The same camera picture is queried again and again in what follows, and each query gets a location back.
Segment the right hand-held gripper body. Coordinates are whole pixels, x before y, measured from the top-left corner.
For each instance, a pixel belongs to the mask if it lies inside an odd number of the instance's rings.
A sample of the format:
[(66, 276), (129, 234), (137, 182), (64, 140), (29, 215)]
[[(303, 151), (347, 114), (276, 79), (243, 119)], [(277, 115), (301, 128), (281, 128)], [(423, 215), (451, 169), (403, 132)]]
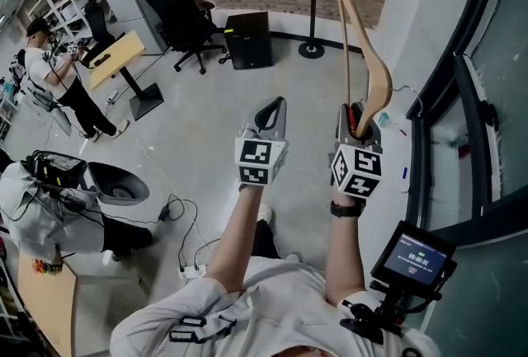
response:
[(381, 181), (381, 133), (377, 126), (375, 140), (369, 127), (363, 138), (350, 133), (349, 106), (342, 104), (337, 117), (335, 153), (330, 155), (331, 185), (356, 198), (370, 198)]

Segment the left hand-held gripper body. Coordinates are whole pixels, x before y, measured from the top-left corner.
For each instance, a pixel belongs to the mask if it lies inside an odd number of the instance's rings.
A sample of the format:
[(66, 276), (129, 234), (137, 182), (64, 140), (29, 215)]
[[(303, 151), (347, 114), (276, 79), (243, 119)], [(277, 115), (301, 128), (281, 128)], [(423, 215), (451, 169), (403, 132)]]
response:
[(234, 162), (238, 181), (243, 185), (268, 186), (285, 165), (289, 143), (285, 139), (284, 116), (271, 126), (259, 129), (249, 120), (235, 139)]

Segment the wooden hanger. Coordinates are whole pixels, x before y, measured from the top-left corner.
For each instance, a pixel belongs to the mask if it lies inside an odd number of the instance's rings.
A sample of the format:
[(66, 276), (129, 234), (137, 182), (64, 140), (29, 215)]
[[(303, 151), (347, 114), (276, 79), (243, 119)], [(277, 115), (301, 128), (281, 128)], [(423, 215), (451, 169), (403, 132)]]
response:
[(419, 103), (418, 117), (423, 113), (423, 102), (418, 93), (408, 85), (402, 85), (400, 88), (394, 88), (390, 71), (385, 65), (383, 59), (376, 53), (370, 39), (366, 33), (365, 27), (357, 11), (356, 4), (353, 0), (337, 0), (340, 22), (343, 38), (344, 53), (344, 74), (346, 81), (346, 104), (351, 104), (350, 88), (350, 63), (348, 58), (348, 30), (347, 21), (350, 21), (355, 33), (361, 53), (365, 59), (366, 68), (369, 74), (370, 90), (367, 95), (361, 117), (356, 129), (356, 139), (365, 137), (366, 130), (375, 115), (382, 111), (390, 102), (393, 92), (399, 92), (408, 89), (414, 93)]

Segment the person's left forearm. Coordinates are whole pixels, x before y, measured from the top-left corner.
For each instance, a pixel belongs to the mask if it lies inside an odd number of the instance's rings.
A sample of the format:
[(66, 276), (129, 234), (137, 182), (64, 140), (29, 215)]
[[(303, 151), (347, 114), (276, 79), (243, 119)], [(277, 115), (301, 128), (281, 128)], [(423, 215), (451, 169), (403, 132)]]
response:
[(218, 245), (214, 249), (205, 277), (218, 281), (231, 294), (243, 288), (252, 253), (262, 186), (246, 185), (238, 194)]

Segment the person's right forearm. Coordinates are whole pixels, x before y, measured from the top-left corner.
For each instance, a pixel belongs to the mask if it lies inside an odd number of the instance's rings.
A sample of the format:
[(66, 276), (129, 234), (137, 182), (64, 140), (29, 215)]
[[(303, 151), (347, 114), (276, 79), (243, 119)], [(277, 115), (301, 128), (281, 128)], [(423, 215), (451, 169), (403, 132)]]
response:
[(337, 307), (343, 299), (365, 291), (357, 216), (333, 216), (325, 266), (326, 298)]

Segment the black wristwatch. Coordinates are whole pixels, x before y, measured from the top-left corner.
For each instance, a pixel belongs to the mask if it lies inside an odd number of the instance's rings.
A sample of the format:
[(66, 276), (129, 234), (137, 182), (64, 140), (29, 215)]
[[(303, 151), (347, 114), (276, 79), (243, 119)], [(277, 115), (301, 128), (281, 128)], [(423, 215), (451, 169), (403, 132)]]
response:
[(365, 208), (366, 202), (364, 200), (357, 200), (352, 206), (344, 206), (331, 202), (330, 211), (333, 216), (338, 218), (359, 218)]

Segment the black computer tower case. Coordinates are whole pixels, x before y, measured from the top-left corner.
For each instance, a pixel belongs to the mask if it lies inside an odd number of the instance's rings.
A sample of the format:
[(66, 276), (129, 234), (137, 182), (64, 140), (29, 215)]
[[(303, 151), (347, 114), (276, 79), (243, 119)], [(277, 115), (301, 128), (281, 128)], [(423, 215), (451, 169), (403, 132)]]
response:
[(235, 70), (267, 68), (273, 65), (268, 12), (228, 17), (224, 38)]

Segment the person's black trousers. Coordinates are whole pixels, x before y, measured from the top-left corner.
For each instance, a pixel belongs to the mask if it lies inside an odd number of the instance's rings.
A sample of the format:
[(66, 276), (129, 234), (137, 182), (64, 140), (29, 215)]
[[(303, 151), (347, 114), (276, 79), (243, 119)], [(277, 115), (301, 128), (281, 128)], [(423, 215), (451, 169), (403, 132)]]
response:
[(264, 219), (257, 221), (251, 256), (267, 259), (281, 258), (274, 242), (274, 234), (271, 226)]

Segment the small black monitor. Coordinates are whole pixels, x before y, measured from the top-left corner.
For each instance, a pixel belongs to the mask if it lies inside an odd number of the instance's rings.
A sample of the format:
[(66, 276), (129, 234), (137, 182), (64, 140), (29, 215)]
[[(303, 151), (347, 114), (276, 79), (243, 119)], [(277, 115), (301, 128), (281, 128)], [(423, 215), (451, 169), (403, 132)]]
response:
[(407, 294), (438, 300), (456, 267), (455, 246), (401, 221), (370, 272), (373, 279)]

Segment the person's white shirt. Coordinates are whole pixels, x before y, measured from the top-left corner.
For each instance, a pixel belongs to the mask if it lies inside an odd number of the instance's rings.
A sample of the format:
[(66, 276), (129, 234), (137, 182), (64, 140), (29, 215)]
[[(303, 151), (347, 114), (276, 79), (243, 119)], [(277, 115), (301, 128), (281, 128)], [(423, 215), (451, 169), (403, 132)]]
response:
[(252, 257), (243, 290), (227, 293), (216, 280), (202, 277), (176, 293), (140, 309), (112, 332), (112, 357), (275, 357), (294, 347), (325, 357), (440, 357), (434, 341), (416, 329), (401, 336), (383, 333), (383, 344), (341, 326), (350, 307), (380, 303), (366, 291), (338, 306), (325, 297), (323, 276), (292, 260)]

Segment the wooden standing desk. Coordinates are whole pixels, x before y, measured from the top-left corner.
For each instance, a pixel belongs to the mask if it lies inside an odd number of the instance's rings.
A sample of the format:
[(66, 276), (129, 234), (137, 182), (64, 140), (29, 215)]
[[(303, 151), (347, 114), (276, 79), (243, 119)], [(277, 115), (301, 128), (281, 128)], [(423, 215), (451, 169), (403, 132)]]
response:
[[(120, 37), (110, 47), (102, 51), (90, 63), (89, 87), (98, 88), (105, 80), (119, 73), (126, 81), (128, 87), (135, 93), (130, 99), (130, 109), (135, 121), (140, 120), (150, 111), (164, 102), (158, 84), (155, 82), (142, 89), (130, 74), (127, 66), (144, 53), (144, 45), (135, 31), (130, 31)], [(94, 62), (104, 54), (110, 54), (108, 59), (99, 67), (94, 67)]]

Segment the slim black office chair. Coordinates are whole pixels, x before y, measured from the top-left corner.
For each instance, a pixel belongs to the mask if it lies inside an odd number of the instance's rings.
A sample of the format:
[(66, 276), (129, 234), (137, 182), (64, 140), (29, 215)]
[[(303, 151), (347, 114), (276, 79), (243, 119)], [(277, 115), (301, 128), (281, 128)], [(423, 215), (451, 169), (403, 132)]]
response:
[(89, 0), (84, 7), (84, 16), (92, 32), (92, 38), (96, 42), (93, 47), (88, 48), (88, 57), (94, 59), (102, 51), (116, 42), (116, 38), (107, 30), (104, 11), (100, 8), (97, 0)]

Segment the black backpack rig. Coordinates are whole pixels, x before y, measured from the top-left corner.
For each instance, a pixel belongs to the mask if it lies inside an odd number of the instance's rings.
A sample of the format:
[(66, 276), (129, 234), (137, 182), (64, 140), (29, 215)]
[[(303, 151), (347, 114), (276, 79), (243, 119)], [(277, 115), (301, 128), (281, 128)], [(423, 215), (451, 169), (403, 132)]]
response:
[(78, 158), (51, 151), (34, 151), (21, 161), (22, 166), (36, 179), (36, 184), (52, 197), (63, 190), (86, 189), (87, 163)]

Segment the light wooden table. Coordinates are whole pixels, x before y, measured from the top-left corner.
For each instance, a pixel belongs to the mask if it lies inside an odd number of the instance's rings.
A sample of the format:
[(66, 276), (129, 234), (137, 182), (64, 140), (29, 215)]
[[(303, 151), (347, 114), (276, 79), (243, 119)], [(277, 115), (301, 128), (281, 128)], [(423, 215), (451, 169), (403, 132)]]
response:
[(17, 290), (26, 310), (60, 357), (74, 356), (77, 276), (67, 266), (57, 275), (38, 274), (19, 256)]

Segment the black glass door frame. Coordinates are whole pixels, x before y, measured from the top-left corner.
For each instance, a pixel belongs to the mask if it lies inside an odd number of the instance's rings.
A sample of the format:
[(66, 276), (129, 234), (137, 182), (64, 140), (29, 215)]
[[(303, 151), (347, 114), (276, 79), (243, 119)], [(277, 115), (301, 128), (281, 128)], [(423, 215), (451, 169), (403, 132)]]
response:
[(528, 233), (528, 0), (463, 0), (408, 111), (406, 219), (459, 248)]

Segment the black monitor mount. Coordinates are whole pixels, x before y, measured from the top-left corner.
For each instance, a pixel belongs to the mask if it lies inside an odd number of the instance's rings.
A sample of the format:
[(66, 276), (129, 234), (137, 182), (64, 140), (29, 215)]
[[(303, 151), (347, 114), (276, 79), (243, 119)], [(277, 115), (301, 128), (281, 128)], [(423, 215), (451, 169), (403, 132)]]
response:
[[(419, 289), (418, 293), (411, 293), (409, 290), (383, 285), (377, 280), (372, 280), (370, 287), (384, 294), (381, 304), (372, 311), (365, 304), (350, 304), (345, 300), (344, 305), (351, 311), (352, 318), (343, 318), (339, 324), (358, 336), (383, 345), (383, 332), (387, 331), (402, 336), (405, 316), (422, 312), (432, 301), (439, 301), (442, 298), (440, 290), (444, 283), (445, 281), (442, 280), (432, 289)], [(408, 295), (422, 297), (425, 301), (413, 308), (401, 306), (400, 302)]]

